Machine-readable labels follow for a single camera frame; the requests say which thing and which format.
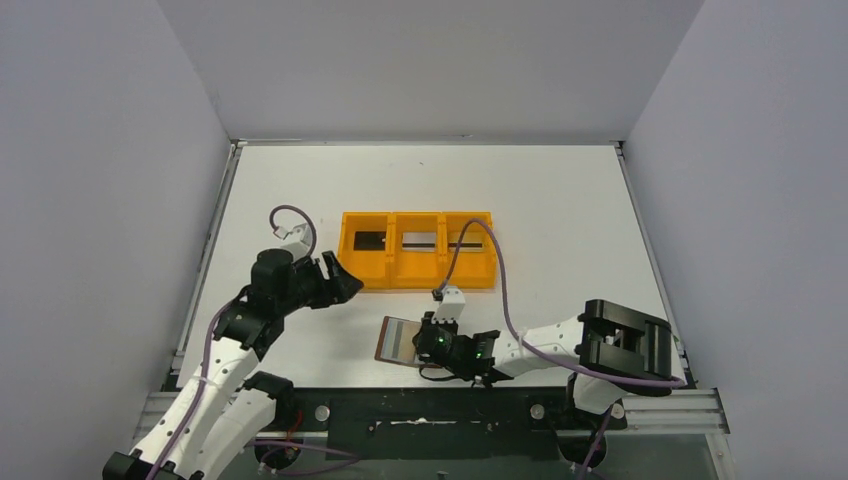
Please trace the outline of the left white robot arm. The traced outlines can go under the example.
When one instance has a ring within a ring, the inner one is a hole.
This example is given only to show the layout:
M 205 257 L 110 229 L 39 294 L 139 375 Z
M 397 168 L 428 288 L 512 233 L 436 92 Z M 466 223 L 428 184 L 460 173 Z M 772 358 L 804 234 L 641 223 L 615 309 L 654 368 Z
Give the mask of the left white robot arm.
M 257 368 L 286 317 L 344 304 L 363 287 L 331 251 L 260 252 L 249 283 L 213 317 L 193 376 L 130 452 L 111 455 L 103 478 L 216 478 L 291 399 L 291 381 Z

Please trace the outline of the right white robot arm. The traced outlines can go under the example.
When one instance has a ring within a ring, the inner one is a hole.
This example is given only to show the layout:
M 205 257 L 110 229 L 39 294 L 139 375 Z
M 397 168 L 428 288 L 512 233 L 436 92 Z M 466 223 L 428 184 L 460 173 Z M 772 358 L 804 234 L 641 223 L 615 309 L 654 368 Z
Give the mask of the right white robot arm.
M 509 325 L 471 336 L 456 317 L 428 312 L 412 337 L 428 367 L 484 387 L 561 367 L 572 372 L 573 406 L 601 415 L 625 394 L 663 397 L 686 384 L 671 324 L 607 300 L 586 302 L 577 316 L 524 332 Z

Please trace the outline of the brown leather card holder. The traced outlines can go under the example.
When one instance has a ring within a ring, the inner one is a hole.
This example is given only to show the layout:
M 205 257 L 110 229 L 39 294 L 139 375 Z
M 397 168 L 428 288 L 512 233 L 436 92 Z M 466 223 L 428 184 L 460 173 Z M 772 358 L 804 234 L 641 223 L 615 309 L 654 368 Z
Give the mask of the brown leather card holder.
M 374 360 L 407 367 L 436 368 L 435 364 L 422 362 L 416 353 L 413 338 L 420 329 L 420 321 L 385 316 L 378 335 Z

